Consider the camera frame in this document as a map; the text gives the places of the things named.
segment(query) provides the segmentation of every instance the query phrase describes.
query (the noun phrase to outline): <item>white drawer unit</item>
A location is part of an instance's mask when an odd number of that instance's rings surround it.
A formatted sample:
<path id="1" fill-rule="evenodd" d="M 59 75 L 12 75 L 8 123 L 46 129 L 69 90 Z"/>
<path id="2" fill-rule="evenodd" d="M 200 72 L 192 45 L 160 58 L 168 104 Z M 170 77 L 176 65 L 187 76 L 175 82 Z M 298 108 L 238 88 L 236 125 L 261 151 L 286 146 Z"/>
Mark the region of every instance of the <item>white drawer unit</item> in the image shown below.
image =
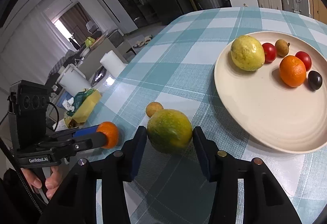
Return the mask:
<path id="1" fill-rule="evenodd" d="M 231 0 L 232 7 L 249 7 L 249 6 L 256 6 L 258 5 L 258 0 Z"/>

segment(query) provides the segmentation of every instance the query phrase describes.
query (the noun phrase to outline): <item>dining table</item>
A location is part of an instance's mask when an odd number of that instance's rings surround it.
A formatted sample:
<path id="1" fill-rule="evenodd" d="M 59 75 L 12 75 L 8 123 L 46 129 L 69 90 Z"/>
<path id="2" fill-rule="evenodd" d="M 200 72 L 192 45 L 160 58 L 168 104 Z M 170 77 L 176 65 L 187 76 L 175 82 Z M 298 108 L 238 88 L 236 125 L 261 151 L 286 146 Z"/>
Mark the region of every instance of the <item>dining table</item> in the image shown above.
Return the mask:
<path id="1" fill-rule="evenodd" d="M 220 52 L 238 36 L 257 31 L 293 35 L 327 57 L 327 25 L 307 16 L 257 7 L 182 15 L 143 47 L 108 85 L 85 126 L 113 122 L 120 140 L 112 149 L 98 148 L 86 152 L 85 157 L 100 160 L 120 149 L 139 125 L 147 126 L 145 108 L 157 101 L 165 109 L 183 112 L 193 128 L 201 126 L 207 139 L 235 158 L 260 157 L 302 223 L 313 223 L 327 202 L 327 147 L 290 154 L 264 146 L 233 119 L 215 87 L 213 71 Z M 124 183 L 124 189 L 132 224 L 204 224 L 209 221 L 216 183 L 203 176 L 192 141 L 182 155 L 169 155 L 156 151 L 148 140 L 138 175 Z M 101 180 L 96 190 L 97 223 L 101 224 Z M 239 179 L 236 223 L 243 223 L 243 211 L 244 185 Z"/>

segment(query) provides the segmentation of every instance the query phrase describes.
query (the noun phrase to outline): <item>orange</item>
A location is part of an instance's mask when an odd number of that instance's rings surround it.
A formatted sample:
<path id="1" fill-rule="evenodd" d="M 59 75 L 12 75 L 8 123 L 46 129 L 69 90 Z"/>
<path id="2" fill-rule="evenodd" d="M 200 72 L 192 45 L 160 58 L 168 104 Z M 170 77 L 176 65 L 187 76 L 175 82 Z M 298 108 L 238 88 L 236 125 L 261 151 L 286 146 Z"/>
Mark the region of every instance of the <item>orange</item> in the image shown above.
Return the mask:
<path id="1" fill-rule="evenodd" d="M 107 137 L 107 144 L 103 148 L 113 148 L 118 144 L 119 131 L 117 126 L 112 122 L 103 122 L 96 129 L 97 132 L 102 132 Z"/>
<path id="2" fill-rule="evenodd" d="M 285 84 L 298 87 L 306 78 L 305 64 L 299 58 L 288 55 L 279 64 L 279 73 Z"/>

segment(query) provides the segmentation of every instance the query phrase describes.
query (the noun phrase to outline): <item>finger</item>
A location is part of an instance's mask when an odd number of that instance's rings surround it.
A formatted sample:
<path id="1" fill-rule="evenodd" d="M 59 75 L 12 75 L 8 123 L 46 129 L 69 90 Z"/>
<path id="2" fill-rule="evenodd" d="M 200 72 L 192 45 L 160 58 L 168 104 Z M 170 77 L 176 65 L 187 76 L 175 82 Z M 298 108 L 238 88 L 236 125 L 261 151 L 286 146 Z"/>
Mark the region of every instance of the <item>finger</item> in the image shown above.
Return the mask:
<path id="1" fill-rule="evenodd" d="M 46 192 L 46 197 L 48 197 L 48 199 L 51 199 L 53 197 L 53 195 L 55 194 L 55 192 L 57 191 L 58 188 L 59 188 L 59 186 L 58 187 L 55 187 L 53 189 L 49 189 Z"/>
<path id="2" fill-rule="evenodd" d="M 63 180 L 63 175 L 61 170 L 59 169 L 59 166 L 51 167 L 51 170 L 51 176 L 45 180 L 45 186 L 49 190 L 58 187 Z"/>
<path id="3" fill-rule="evenodd" d="M 31 170 L 29 169 L 21 169 L 21 170 L 29 185 L 33 185 L 36 188 L 42 187 L 42 183 L 40 179 Z"/>

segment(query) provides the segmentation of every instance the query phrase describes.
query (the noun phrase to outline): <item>cherry tomato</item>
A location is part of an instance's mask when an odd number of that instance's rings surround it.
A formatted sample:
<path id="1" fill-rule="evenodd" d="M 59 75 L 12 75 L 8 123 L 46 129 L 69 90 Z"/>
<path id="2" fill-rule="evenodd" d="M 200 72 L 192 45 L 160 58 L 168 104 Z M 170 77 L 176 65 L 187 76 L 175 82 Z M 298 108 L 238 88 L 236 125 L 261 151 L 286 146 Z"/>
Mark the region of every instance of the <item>cherry tomato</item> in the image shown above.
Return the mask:
<path id="1" fill-rule="evenodd" d="M 277 50 L 274 45 L 271 43 L 264 43 L 262 44 L 262 47 L 264 48 L 264 57 L 265 57 L 265 63 L 271 63 L 276 59 L 277 56 Z"/>
<path id="2" fill-rule="evenodd" d="M 296 53 L 295 57 L 299 58 L 305 64 L 305 69 L 308 72 L 312 65 L 310 56 L 305 52 L 299 51 Z"/>

